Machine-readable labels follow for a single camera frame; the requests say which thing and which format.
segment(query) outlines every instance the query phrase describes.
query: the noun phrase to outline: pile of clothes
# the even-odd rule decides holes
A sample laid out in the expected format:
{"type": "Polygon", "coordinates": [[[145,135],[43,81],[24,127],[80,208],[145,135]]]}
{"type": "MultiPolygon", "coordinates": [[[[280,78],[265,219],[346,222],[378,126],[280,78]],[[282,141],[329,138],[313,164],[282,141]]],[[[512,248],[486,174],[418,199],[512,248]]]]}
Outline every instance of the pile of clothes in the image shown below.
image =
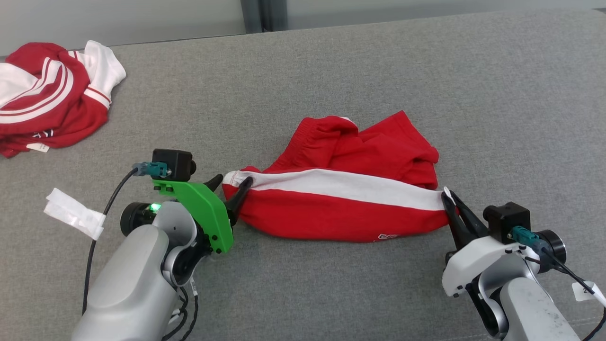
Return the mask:
{"type": "Polygon", "coordinates": [[[125,77],[112,50],[98,42],[84,52],[23,45],[0,63],[0,154],[83,140],[107,122],[112,89],[125,77]]]}

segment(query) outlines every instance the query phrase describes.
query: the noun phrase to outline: wall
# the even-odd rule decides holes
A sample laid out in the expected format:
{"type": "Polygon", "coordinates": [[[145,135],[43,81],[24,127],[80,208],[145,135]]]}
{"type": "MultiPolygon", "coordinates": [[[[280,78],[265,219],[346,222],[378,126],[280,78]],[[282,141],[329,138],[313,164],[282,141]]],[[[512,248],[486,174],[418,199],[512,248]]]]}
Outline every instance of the wall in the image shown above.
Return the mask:
{"type": "Polygon", "coordinates": [[[531,8],[601,8],[606,0],[287,0],[290,29],[531,8]]]}
{"type": "Polygon", "coordinates": [[[79,49],[244,33],[240,0],[7,0],[0,56],[30,41],[79,49]]]}

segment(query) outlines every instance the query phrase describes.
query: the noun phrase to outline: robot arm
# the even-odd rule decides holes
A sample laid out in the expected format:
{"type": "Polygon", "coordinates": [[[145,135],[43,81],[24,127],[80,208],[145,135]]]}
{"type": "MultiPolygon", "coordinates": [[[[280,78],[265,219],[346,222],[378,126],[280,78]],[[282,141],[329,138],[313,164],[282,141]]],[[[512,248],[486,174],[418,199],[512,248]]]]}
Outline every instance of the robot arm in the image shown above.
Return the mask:
{"type": "Polygon", "coordinates": [[[88,292],[88,308],[72,341],[160,341],[178,299],[198,262],[227,252],[252,180],[223,203],[207,183],[189,183],[191,154],[156,149],[152,163],[135,165],[136,175],[152,175],[154,189],[176,197],[162,204],[132,203],[121,217],[126,239],[88,292]]]}
{"type": "Polygon", "coordinates": [[[515,203],[487,207],[486,228],[446,188],[442,202],[457,247],[446,255],[442,276],[446,294],[469,293],[494,339],[579,340],[536,280],[539,273],[565,267],[566,248],[558,235],[549,230],[531,232],[530,211],[515,203]]]}

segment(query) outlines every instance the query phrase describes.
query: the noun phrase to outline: label sticker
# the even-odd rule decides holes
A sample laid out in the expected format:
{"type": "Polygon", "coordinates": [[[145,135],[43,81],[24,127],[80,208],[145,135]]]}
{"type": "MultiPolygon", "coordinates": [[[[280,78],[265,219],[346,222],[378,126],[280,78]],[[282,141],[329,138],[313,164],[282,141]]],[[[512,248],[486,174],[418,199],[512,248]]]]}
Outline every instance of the label sticker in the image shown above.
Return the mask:
{"type": "MultiPolygon", "coordinates": [[[[596,295],[604,296],[602,295],[602,291],[600,291],[595,283],[585,281],[585,284],[587,284],[587,286],[590,287],[591,290],[596,293],[596,295]]],[[[574,291],[574,297],[576,298],[577,302],[596,299],[587,291],[587,289],[583,288],[583,286],[577,282],[572,283],[572,290],[574,291]]]]}
{"type": "Polygon", "coordinates": [[[48,152],[48,149],[50,148],[44,143],[30,143],[30,144],[26,145],[26,147],[28,147],[31,150],[37,150],[38,152],[43,152],[43,153],[48,152]]]}

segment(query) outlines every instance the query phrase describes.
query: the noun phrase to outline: red and white jacket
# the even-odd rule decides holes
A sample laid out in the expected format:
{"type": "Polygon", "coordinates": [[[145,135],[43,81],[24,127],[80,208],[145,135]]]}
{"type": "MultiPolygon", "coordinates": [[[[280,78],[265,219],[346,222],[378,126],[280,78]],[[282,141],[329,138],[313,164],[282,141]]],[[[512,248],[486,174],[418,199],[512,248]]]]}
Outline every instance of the red and white jacket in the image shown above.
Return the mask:
{"type": "Polygon", "coordinates": [[[0,63],[0,154],[31,143],[66,147],[107,122],[111,92],[126,77],[112,50],[89,41],[84,52],[28,43],[0,63]]]}
{"type": "Polygon", "coordinates": [[[346,118],[306,118],[268,169],[230,172],[223,190],[230,198],[252,177],[240,217],[271,235],[379,241],[448,224],[437,162],[403,111],[361,132],[346,118]]]}

